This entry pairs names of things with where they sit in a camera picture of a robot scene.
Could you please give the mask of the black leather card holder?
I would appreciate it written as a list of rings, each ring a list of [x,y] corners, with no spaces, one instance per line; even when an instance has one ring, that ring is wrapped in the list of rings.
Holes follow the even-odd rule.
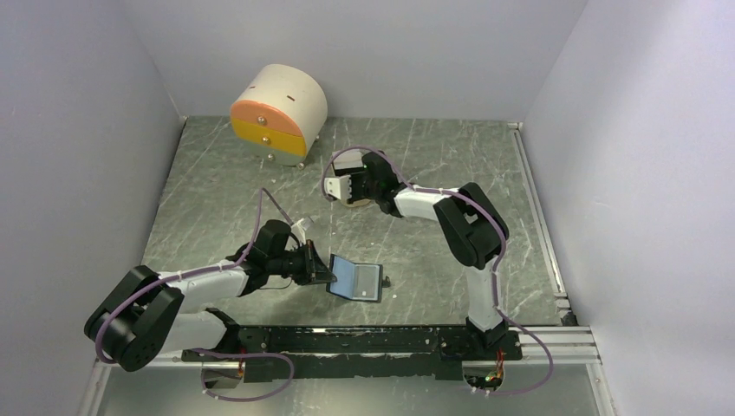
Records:
[[[382,291],[392,286],[381,264],[354,263],[332,254],[329,270],[336,280],[327,284],[326,291],[351,302],[381,302]]]

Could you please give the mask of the beige oval plastic tray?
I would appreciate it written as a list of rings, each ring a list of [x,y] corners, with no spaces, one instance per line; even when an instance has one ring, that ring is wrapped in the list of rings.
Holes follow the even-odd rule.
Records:
[[[345,198],[341,199],[340,203],[347,208],[358,208],[372,203],[369,198]]]

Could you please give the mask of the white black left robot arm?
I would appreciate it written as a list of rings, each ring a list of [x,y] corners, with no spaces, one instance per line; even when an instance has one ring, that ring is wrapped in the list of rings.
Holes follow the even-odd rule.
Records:
[[[247,348],[239,325],[212,302],[247,296],[272,276],[297,285],[332,283],[309,233],[315,224],[271,219],[252,244],[201,273],[157,273],[145,265],[129,270],[84,325],[84,335],[110,360],[134,372],[159,354],[204,349],[226,361]]]

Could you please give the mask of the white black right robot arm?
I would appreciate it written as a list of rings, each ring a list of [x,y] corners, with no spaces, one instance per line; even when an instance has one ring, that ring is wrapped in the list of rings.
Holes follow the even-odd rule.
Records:
[[[322,195],[345,205],[371,201],[396,218],[439,224],[449,251],[465,267],[469,290],[467,345],[479,359],[501,346],[509,323],[500,309],[498,267],[507,250],[509,228],[475,182],[460,187],[426,187],[406,179],[381,150],[350,146],[332,153],[323,174]]]

